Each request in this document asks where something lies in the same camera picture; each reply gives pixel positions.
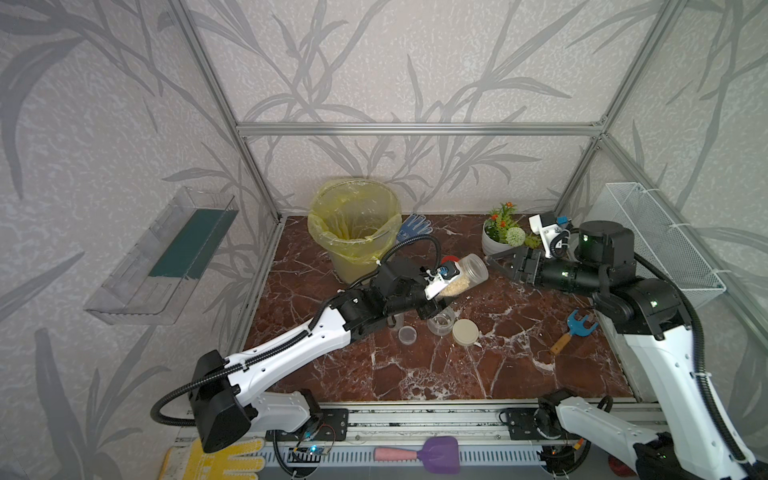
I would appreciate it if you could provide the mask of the clear oatmeal jar tall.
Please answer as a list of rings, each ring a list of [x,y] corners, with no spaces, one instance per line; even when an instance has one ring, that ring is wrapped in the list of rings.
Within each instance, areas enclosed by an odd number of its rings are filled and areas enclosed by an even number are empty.
[[[485,262],[476,254],[469,254],[461,258],[457,266],[461,271],[461,275],[443,291],[439,298],[458,297],[463,292],[484,283],[489,278]]]

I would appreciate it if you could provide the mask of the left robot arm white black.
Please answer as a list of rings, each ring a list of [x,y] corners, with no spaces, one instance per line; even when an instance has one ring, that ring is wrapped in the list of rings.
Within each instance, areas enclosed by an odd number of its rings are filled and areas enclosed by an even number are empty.
[[[307,322],[255,348],[199,358],[193,379],[159,399],[151,419],[196,428],[204,452],[222,450],[258,423],[266,430],[302,429],[320,409],[305,392],[272,395],[269,388],[304,365],[343,349],[409,311],[428,319],[446,306],[443,290],[459,275],[432,235],[387,251],[373,271],[323,301]]]

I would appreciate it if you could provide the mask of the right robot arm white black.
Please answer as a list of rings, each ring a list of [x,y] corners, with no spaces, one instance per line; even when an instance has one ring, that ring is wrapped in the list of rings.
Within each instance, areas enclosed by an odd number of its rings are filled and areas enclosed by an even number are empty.
[[[539,400],[548,426],[583,438],[641,479],[764,479],[767,465],[741,439],[705,366],[701,321],[678,286],[634,250],[632,230],[589,221],[572,261],[517,247],[486,257],[512,281],[589,296],[624,337],[667,423],[637,427],[561,389]]]

